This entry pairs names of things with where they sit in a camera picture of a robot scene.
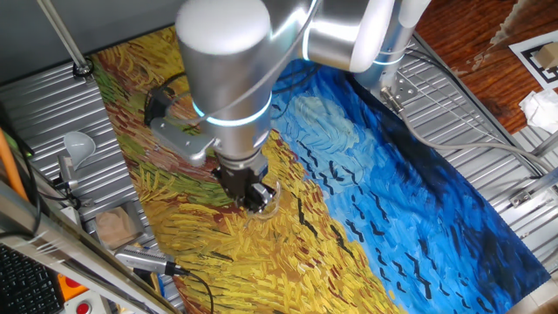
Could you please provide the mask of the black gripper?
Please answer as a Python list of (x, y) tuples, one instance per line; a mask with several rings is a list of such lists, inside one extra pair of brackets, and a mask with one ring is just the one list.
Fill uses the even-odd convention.
[(227, 196), (251, 213), (265, 209), (276, 195), (273, 188), (262, 183), (266, 174), (266, 166), (254, 170), (251, 167), (233, 169), (220, 165), (212, 171)]

